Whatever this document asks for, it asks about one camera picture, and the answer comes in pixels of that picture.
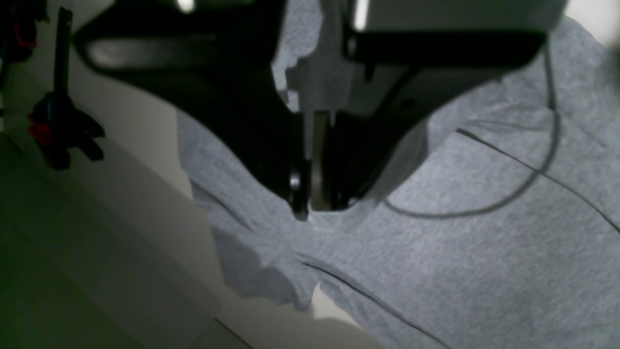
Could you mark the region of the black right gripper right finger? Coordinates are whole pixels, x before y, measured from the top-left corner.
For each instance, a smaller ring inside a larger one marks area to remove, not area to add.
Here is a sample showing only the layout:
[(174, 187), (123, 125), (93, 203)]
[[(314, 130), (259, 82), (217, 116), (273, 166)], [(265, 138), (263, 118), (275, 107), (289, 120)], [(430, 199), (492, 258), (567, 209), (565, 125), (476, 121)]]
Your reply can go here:
[(410, 129), (463, 93), (525, 66), (564, 0), (349, 0), (348, 103), (323, 113), (323, 210), (352, 207)]

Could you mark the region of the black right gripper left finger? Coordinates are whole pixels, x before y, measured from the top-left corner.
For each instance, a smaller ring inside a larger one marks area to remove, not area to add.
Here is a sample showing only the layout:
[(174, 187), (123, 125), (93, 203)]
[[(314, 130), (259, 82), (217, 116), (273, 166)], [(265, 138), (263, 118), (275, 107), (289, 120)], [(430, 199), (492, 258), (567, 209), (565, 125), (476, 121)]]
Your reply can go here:
[(272, 74), (285, 0), (116, 0), (75, 33), (93, 71), (151, 93), (217, 136), (295, 219), (308, 219), (303, 117)]

